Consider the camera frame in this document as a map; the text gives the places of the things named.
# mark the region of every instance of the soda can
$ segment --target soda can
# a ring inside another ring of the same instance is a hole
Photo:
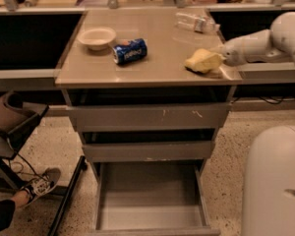
[[[117,44],[113,47],[116,64],[126,64],[143,59],[148,55],[148,48],[142,38],[134,39],[126,44]]]

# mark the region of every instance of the speckled floor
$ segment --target speckled floor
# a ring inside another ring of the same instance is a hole
[[[250,144],[261,131],[278,125],[295,125],[294,105],[271,106],[263,111],[230,112],[220,129],[216,147],[202,176],[206,206],[212,227],[223,236],[240,235],[243,175]],[[67,185],[79,156],[81,142],[67,117],[45,117],[21,151],[38,172],[46,167],[62,169],[61,185]],[[30,172],[22,162],[23,172]],[[16,171],[20,164],[13,164]],[[30,178],[27,174],[21,177]],[[59,235],[88,235],[92,227],[96,182],[88,168],[79,180],[69,212],[64,216]],[[0,193],[0,200],[11,194]],[[41,199],[15,213],[11,227],[0,235],[47,235],[60,201]]]

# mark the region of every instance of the bowl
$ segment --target bowl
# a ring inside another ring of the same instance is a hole
[[[111,28],[87,29],[78,36],[78,41],[89,49],[99,51],[113,45],[116,31]]]

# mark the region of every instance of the shoe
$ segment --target shoe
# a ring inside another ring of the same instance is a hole
[[[25,207],[55,189],[60,176],[61,171],[59,168],[47,168],[41,176],[26,183],[21,188],[21,191],[26,191],[29,194],[29,202]]]

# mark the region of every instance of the clear plastic bottle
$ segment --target clear plastic bottle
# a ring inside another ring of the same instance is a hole
[[[180,29],[193,30],[200,33],[211,33],[219,30],[213,18],[189,13],[176,13],[176,26]]]

